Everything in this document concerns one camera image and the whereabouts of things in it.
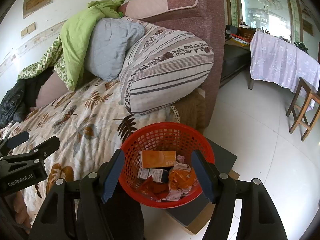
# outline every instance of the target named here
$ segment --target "gray pillow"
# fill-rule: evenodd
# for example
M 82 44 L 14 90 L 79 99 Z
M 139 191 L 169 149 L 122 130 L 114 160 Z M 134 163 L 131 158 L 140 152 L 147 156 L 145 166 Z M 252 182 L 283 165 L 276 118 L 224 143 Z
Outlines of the gray pillow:
M 118 77 L 125 52 L 144 35 L 139 23 L 102 18 L 95 25 L 84 60 L 84 68 L 110 81 Z

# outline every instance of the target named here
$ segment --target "green blanket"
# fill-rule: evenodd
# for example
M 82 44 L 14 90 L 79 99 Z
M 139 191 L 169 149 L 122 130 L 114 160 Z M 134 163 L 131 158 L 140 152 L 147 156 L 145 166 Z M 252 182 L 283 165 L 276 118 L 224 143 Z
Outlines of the green blanket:
M 47 50 L 42 59 L 23 69 L 18 79 L 28 79 L 53 67 L 58 76 L 73 91 L 80 84 L 84 71 L 84 57 L 91 32 L 101 18 L 120 18 L 117 8 L 124 0 L 103 0 L 90 2 L 88 8 L 70 19 L 62 26 L 60 35 Z

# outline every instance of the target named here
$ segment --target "plastic laundry basket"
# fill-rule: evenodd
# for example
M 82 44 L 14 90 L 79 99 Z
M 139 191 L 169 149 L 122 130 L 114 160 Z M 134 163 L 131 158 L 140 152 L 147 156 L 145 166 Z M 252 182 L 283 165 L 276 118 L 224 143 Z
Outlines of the plastic laundry basket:
M 162 122 L 145 126 L 127 138 L 121 149 L 125 154 L 124 168 L 119 177 L 123 189 L 136 201 L 156 208 L 182 206 L 194 200 L 202 193 L 196 180 L 189 195 L 178 201 L 156 202 L 135 191 L 141 180 L 137 178 L 140 167 L 139 152 L 142 150 L 172 150 L 185 157 L 185 163 L 191 166 L 191 153 L 199 149 L 207 162 L 214 163 L 212 148 L 205 137 L 193 128 L 174 122 Z

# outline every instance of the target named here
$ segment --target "basket rim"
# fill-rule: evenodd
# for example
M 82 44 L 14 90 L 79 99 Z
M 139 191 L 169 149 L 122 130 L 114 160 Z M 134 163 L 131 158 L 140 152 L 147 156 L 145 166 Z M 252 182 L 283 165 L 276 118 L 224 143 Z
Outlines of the basket rim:
M 139 136 L 140 134 L 143 134 L 145 132 L 151 131 L 151 130 L 156 130 L 156 129 L 176 129 L 178 130 L 179 128 L 188 130 L 190 133 L 194 134 L 195 137 L 200 141 L 200 143 L 203 145 L 203 147 L 206 149 L 206 151 L 209 153 L 206 161 L 209 163 L 214 163 L 214 153 L 212 150 L 212 147 L 210 146 L 209 142 L 207 139 L 199 133 L 197 130 L 193 129 L 190 126 L 187 126 L 185 124 L 181 123 L 175 123 L 175 122 L 159 122 L 159 123 L 153 123 L 150 125 L 147 125 L 145 127 L 142 127 L 135 131 L 132 135 L 130 135 L 122 144 L 121 149 L 124 151 L 124 149 L 128 148 L 129 145 L 131 144 L 131 141 Z M 121 171 L 120 177 L 119 177 L 119 182 L 122 188 L 125 190 L 125 192 L 132 197 L 134 200 L 138 201 L 141 204 L 144 204 L 149 207 L 155 207 L 155 208 L 173 208 L 173 207 L 179 207 L 184 204 L 187 204 L 191 202 L 192 200 L 196 199 L 201 193 L 202 193 L 202 188 L 199 185 L 198 188 L 191 193 L 188 196 L 185 196 L 184 198 L 177 200 L 177 201 L 170 201 L 170 202 L 156 202 L 151 199 L 148 199 L 144 197 L 143 195 L 135 192 L 126 182 L 125 179 L 125 174 L 124 174 L 124 168 Z

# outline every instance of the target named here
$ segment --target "tablecloth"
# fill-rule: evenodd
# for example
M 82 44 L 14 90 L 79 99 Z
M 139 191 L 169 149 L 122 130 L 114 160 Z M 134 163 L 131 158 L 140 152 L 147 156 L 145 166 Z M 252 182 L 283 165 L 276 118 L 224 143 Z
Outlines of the tablecloth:
M 296 46 L 263 32 L 256 32 L 250 43 L 252 79 L 274 82 L 295 92 L 299 77 L 319 88 L 320 65 Z M 301 89 L 300 95 L 306 92 Z M 308 110 L 314 106 L 310 103 Z

